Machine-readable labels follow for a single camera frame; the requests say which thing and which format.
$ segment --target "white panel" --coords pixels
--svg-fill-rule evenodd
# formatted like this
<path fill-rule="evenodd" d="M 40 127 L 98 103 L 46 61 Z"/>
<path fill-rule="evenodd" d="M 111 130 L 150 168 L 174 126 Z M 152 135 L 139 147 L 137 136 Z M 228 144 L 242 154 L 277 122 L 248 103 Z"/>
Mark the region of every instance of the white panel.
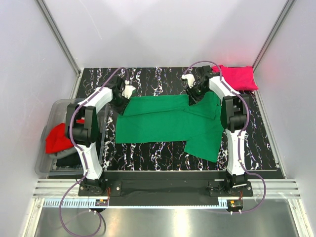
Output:
<path fill-rule="evenodd" d="M 256 70 L 286 174 L 295 178 L 316 231 L 316 1 L 296 1 Z"/>
<path fill-rule="evenodd" d="M 37 182 L 41 132 L 75 75 L 34 0 L 2 0 L 0 31 L 0 236 L 16 237 Z"/>
<path fill-rule="evenodd" d="M 285 0 L 46 0 L 80 67 L 252 65 Z"/>

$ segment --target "white wall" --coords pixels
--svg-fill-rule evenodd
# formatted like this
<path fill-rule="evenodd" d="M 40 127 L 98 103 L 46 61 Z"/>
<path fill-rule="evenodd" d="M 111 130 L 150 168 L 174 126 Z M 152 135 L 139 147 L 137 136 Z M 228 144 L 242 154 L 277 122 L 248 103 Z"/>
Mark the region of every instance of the white wall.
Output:
<path fill-rule="evenodd" d="M 252 65 L 286 0 L 45 0 L 80 67 Z"/>
<path fill-rule="evenodd" d="M 285 171 L 316 233 L 316 1 L 296 1 L 255 72 Z"/>
<path fill-rule="evenodd" d="M 17 237 L 37 176 L 41 132 L 75 74 L 34 0 L 0 7 L 0 236 Z"/>

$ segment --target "clear plastic container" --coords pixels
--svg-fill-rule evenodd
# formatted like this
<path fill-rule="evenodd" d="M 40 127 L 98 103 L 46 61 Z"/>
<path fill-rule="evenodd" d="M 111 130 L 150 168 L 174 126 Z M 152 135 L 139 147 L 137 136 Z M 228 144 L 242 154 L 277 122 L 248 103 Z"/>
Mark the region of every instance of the clear plastic container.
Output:
<path fill-rule="evenodd" d="M 49 157 L 49 154 L 45 153 L 46 138 L 48 137 L 50 131 L 57 125 L 66 121 L 66 111 L 67 106 L 70 103 L 78 103 L 83 99 L 65 99 L 56 101 L 50 111 L 47 125 L 43 129 L 41 138 L 40 138 L 40 149 L 38 159 L 35 165 L 35 172 L 39 178 L 46 178 L 47 176 L 60 176 L 60 175 L 79 175 L 83 174 L 82 165 L 77 165 L 76 167 L 57 167 L 56 159 Z M 100 110 L 98 113 L 98 125 L 101 137 L 101 148 L 99 161 L 102 162 L 103 159 L 103 148 L 104 148 L 104 139 L 105 139 L 105 123 L 106 116 L 108 114 L 108 105 Z"/>

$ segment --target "shiny gray floor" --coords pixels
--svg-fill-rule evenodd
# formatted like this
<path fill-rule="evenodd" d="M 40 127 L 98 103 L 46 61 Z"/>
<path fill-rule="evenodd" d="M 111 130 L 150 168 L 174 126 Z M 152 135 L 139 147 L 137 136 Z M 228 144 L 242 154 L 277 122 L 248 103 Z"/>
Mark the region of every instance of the shiny gray floor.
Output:
<path fill-rule="evenodd" d="M 255 205 L 246 200 L 245 209 Z M 78 235 L 93 233 L 99 220 L 84 209 L 63 209 L 67 227 Z M 207 210 L 107 209 L 102 212 L 102 226 L 96 236 L 103 237 L 296 237 L 298 236 L 286 200 L 265 200 L 256 211 L 243 215 L 224 215 Z M 61 227 L 58 209 L 43 208 L 37 237 L 68 237 Z"/>

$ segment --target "red cloth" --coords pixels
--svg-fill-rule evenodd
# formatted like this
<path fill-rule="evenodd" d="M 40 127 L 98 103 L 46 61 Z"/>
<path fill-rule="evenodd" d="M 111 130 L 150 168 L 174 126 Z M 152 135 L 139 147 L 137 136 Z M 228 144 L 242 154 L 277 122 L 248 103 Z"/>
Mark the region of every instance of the red cloth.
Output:
<path fill-rule="evenodd" d="M 83 119 L 77 120 L 78 123 L 84 123 Z M 61 123 L 54 127 L 46 138 L 46 149 L 47 154 L 61 152 L 63 150 L 73 147 L 71 140 L 65 135 L 66 124 Z"/>
<path fill-rule="evenodd" d="M 222 69 L 225 81 L 235 90 L 257 90 L 258 87 L 253 80 L 253 70 L 251 66 L 242 68 L 228 68 L 219 65 Z M 218 68 L 212 67 L 213 72 L 219 72 Z"/>

